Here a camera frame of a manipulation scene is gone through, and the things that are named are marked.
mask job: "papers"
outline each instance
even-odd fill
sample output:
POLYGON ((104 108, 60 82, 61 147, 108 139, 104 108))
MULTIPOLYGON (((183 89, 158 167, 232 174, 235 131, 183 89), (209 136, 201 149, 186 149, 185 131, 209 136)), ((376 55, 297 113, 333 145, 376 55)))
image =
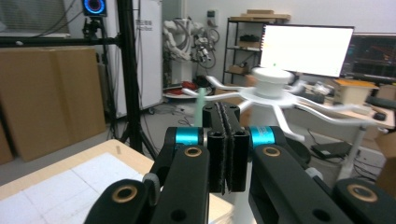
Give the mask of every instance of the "papers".
POLYGON ((0 223, 83 223, 112 183, 143 176, 109 153, 44 180, 0 202, 0 223))

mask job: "cardboard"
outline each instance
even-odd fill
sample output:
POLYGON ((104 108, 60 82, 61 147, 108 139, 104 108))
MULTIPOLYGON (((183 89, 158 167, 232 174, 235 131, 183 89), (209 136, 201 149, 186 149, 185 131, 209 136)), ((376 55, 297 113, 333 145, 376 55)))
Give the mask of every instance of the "cardboard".
POLYGON ((0 104, 24 161, 105 130, 94 49, 0 49, 0 67, 0 104))
POLYGON ((374 83, 366 81, 335 79, 332 82, 335 88, 333 101, 344 105, 363 105, 371 91, 378 89, 374 83))
POLYGON ((254 48, 254 49, 259 49, 260 48, 260 42, 247 42, 247 41, 239 41, 238 46, 240 48, 254 48))
POLYGON ((0 164, 12 161, 13 159, 14 157, 12 156, 8 140, 6 138, 6 132, 4 131, 3 123, 0 120, 0 164))
POLYGON ((238 65, 230 65, 228 71, 234 74, 244 75, 248 73, 248 66, 241 67, 238 65))
POLYGON ((396 86, 393 85, 381 86, 379 88, 379 91, 376 93, 375 97, 386 100, 396 100, 396 86))
POLYGON ((396 198, 396 133, 388 133, 375 139, 387 161, 376 184, 396 198))
POLYGON ((276 19, 253 18, 253 17, 230 17, 230 21, 263 21, 268 23, 276 22, 276 19))
POLYGON ((248 9, 247 14, 274 14, 271 9, 248 9))
MULTIPOLYGON (((215 95, 219 94, 224 94, 224 93, 229 93, 233 91, 224 91, 224 90, 215 90, 215 95)), ((234 104, 234 105, 239 105, 243 102, 243 100, 239 97, 233 97, 233 98, 227 98, 227 99, 222 99, 222 102, 234 104)), ((250 123, 250 115, 251 115, 251 109, 248 109, 244 111, 240 117, 239 117, 239 123, 241 124, 242 127, 248 127, 250 123)))
POLYGON ((291 15, 289 14, 249 14, 249 13, 241 13, 241 17, 252 17, 252 18, 265 18, 265 19, 281 19, 281 20, 290 20, 291 15))

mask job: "monitor screen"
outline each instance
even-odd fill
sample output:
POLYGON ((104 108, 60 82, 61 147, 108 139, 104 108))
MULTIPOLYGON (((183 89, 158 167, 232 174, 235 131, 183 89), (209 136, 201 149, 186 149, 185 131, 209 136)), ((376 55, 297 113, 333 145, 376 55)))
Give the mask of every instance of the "monitor screen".
POLYGON ((264 25, 261 67, 339 77, 353 27, 264 25))

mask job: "black tripod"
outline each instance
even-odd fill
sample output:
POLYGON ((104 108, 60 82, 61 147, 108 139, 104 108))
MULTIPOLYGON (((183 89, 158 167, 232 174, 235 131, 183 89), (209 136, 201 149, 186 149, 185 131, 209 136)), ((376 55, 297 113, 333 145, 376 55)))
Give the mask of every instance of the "black tripod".
POLYGON ((128 124, 120 141, 125 143, 129 138, 130 146, 143 154, 142 142, 145 144, 152 159, 157 158, 149 139, 143 132, 140 123, 140 98, 137 81, 137 62, 134 38, 134 9, 130 0, 118 0, 120 48, 122 56, 122 69, 125 86, 125 100, 128 124))

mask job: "floor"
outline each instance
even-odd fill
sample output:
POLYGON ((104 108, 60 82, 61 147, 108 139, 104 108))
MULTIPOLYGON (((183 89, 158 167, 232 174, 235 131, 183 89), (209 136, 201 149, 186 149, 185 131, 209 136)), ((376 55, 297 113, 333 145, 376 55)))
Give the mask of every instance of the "floor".
MULTIPOLYGON (((192 114, 194 111, 194 101, 172 100, 168 104, 152 107, 152 111, 154 112, 153 115, 148 112, 143 113, 141 123, 148 139, 150 139, 154 148, 159 151, 163 145, 163 139, 168 127, 190 126, 193 124, 192 114)), ((120 119, 118 125, 119 133, 122 133, 124 129, 125 119, 120 119)), ((107 139, 108 131, 34 161, 24 162, 21 158, 16 158, 14 161, 0 165, 0 186, 55 163, 56 161, 70 157, 89 147, 96 146, 105 142, 107 139)), ((144 151, 145 155, 149 157, 149 153, 145 148, 144 151)), ((317 158, 312 158, 310 165, 320 170, 325 177, 326 184, 332 186, 336 180, 341 164, 339 160, 322 161, 317 158)))

